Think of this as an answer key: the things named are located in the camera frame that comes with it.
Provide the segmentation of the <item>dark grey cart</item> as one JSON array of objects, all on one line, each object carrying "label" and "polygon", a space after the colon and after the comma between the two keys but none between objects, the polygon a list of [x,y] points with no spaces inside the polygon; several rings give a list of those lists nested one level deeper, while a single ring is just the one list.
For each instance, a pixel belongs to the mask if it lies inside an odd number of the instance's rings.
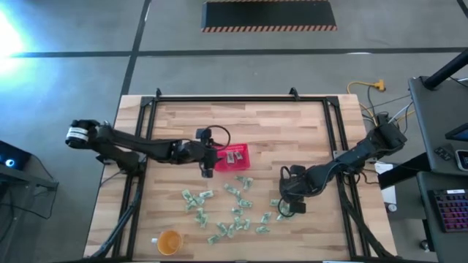
[{"label": "dark grey cart", "polygon": [[[53,206],[56,201],[56,192],[59,186],[59,183],[56,180],[49,181],[46,179],[38,178],[24,171],[11,169],[4,165],[0,165],[0,175],[5,175],[9,178],[14,178],[17,180],[17,183],[19,183],[20,185],[24,185],[26,188],[26,193],[23,195],[22,200],[19,200],[17,204],[15,204],[15,201],[11,197],[8,203],[0,203],[0,206],[7,206],[11,207],[12,209],[17,209],[21,212],[31,213],[45,220],[48,220],[52,216]],[[34,212],[33,210],[29,210],[29,207],[32,205],[35,198],[37,197],[34,193],[36,187],[43,187],[47,191],[53,191],[55,193],[53,200],[50,204],[48,216],[44,216],[37,212]]]}]

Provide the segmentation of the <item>black box blue light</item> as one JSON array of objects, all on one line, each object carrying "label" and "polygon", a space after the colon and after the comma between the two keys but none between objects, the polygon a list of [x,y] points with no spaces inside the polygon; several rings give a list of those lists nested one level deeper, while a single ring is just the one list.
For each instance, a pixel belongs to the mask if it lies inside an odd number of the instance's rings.
[{"label": "black box blue light", "polygon": [[0,140],[0,164],[6,167],[23,170],[31,154]]}]

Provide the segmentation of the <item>black keyboard pink backlight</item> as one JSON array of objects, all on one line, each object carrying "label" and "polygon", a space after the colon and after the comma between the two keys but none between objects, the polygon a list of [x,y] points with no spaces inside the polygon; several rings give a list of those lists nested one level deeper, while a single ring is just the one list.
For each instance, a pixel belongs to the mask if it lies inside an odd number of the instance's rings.
[{"label": "black keyboard pink backlight", "polygon": [[428,196],[443,232],[468,232],[468,189],[430,190]]}]

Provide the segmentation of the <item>black monitor pole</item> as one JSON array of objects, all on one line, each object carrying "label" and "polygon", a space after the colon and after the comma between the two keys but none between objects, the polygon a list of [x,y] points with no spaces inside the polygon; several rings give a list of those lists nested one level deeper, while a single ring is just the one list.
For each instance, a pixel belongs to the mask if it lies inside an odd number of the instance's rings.
[{"label": "black monitor pole", "polygon": [[430,90],[434,91],[437,90],[438,85],[441,84],[443,81],[451,77],[461,68],[468,64],[468,48],[458,54],[454,59],[449,61],[446,65],[444,65],[441,69],[435,72],[432,76],[428,77],[423,81],[423,86]]}]

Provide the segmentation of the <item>black aluminium table frame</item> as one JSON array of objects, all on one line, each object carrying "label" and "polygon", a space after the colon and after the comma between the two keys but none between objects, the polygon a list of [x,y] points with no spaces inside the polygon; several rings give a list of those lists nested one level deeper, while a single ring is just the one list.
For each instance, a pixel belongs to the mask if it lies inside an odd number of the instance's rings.
[{"label": "black aluminium table frame", "polygon": [[[246,143],[250,168],[243,172],[215,172],[203,178],[196,164],[182,166],[149,161],[143,180],[128,179],[118,174],[114,165],[103,173],[84,256],[96,253],[108,238],[136,190],[142,201],[109,257],[138,262],[164,262],[151,243],[163,231],[175,230],[182,235],[183,245],[170,259],[173,261],[305,262],[347,260],[353,256],[371,256],[373,250],[341,207],[340,193],[346,192],[365,218],[369,228],[385,248],[396,248],[390,230],[380,188],[375,176],[344,183],[332,180],[317,197],[306,200],[307,211],[290,219],[277,221],[270,201],[279,197],[279,170],[300,164],[309,167],[329,162],[334,150],[347,150],[366,136],[358,99],[342,95],[226,95],[226,96],[125,96],[120,102],[115,128],[155,139],[195,137],[199,128],[210,126],[214,139],[225,143]],[[243,190],[235,176],[253,178],[252,187]],[[224,184],[238,189],[236,195]],[[194,199],[187,202],[182,191],[192,197],[212,190],[203,206]],[[242,224],[249,218],[249,230],[235,230],[234,237],[221,236],[216,226],[227,229],[237,215],[238,201],[253,202],[244,208]],[[188,213],[186,204],[196,207]],[[202,207],[208,214],[206,228],[200,228],[195,217]],[[264,213],[271,220],[261,224]],[[267,226],[271,231],[257,234],[255,229]],[[219,242],[209,245],[207,239],[220,235]]]}]

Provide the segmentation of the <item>white paper box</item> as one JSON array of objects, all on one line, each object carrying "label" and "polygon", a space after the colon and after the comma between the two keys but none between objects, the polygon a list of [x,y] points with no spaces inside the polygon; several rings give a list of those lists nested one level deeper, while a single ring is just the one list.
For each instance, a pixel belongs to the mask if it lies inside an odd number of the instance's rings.
[{"label": "white paper box", "polygon": [[[376,162],[374,164],[374,168],[375,168],[375,170],[377,172],[379,182],[383,183],[383,178],[382,178],[381,174],[392,170],[393,165],[378,161],[378,162]],[[382,193],[383,201],[385,203],[393,204],[393,205],[395,205],[397,203],[395,186],[389,186],[387,188],[382,188],[381,193]]]}]

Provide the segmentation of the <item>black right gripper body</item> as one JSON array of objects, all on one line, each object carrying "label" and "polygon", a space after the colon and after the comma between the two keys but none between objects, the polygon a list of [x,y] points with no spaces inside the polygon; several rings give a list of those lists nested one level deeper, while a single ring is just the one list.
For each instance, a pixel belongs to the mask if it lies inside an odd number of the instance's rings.
[{"label": "black right gripper body", "polygon": [[301,165],[281,167],[279,192],[283,200],[303,200],[310,195],[311,187],[306,178],[306,168]]}]

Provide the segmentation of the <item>black hazard striped floor mat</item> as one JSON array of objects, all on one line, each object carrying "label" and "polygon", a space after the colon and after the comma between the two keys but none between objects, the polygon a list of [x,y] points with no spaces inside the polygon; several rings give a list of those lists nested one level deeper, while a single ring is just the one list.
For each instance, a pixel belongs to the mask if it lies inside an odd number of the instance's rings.
[{"label": "black hazard striped floor mat", "polygon": [[203,33],[335,31],[329,0],[207,0]]}]

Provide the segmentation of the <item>black tablet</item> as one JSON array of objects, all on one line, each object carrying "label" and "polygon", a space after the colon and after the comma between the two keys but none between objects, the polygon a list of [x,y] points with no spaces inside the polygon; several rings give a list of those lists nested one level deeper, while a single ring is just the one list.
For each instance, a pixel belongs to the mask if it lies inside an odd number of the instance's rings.
[{"label": "black tablet", "polygon": [[455,140],[468,142],[468,123],[462,124],[459,127],[445,134],[447,140]]}]

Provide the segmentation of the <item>orange round cup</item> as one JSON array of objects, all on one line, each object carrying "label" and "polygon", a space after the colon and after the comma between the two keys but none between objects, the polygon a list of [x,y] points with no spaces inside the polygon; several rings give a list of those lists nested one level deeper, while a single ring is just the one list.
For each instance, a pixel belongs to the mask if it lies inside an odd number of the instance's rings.
[{"label": "orange round cup", "polygon": [[158,237],[156,246],[158,251],[165,256],[175,254],[182,246],[183,238],[175,230],[163,231]]}]

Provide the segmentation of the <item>red plastic slotted basket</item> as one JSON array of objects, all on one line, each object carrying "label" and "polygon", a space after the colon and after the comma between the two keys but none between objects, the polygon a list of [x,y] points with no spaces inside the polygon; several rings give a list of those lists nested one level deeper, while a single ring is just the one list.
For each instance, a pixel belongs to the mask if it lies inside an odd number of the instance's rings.
[{"label": "red plastic slotted basket", "polygon": [[[241,155],[243,156],[243,159],[237,160],[234,154],[235,163],[228,164],[227,159],[226,159],[227,152],[235,153],[236,151],[241,153]],[[249,149],[246,143],[238,143],[238,144],[229,145],[224,150],[222,150],[220,154],[217,154],[217,156],[224,157],[223,160],[215,164],[215,170],[217,172],[234,172],[234,171],[245,170],[245,169],[250,168]]]}]

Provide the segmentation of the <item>dark grey desk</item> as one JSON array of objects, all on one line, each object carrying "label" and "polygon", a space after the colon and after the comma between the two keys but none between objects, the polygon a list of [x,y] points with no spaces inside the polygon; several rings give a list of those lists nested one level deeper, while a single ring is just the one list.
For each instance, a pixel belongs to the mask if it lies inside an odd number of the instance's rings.
[{"label": "dark grey desk", "polygon": [[468,189],[468,177],[419,172],[417,181],[426,214],[424,226],[430,250],[437,254],[439,263],[468,263],[468,232],[443,232],[428,196],[430,190]]}]

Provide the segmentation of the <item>small black remote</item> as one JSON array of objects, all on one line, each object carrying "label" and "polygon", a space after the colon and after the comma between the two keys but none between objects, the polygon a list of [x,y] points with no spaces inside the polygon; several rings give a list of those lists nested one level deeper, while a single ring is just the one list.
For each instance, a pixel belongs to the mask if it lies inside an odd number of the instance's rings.
[{"label": "small black remote", "polygon": [[435,148],[434,153],[444,161],[450,161],[453,158],[453,154],[442,146]]}]

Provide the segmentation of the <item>black smartphone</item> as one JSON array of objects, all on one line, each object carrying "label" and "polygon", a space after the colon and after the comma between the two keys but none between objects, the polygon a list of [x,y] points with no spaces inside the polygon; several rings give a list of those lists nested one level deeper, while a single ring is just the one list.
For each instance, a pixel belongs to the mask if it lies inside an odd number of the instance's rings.
[{"label": "black smartphone", "polygon": [[468,172],[468,150],[456,150],[455,157],[458,168]]}]

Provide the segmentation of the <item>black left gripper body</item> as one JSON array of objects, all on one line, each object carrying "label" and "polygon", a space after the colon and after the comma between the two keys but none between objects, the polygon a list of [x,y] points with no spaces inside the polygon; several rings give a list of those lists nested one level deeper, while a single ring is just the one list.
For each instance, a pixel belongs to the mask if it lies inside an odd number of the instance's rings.
[{"label": "black left gripper body", "polygon": [[198,141],[182,142],[174,152],[174,164],[198,163],[203,178],[212,178],[219,161],[215,148]]}]

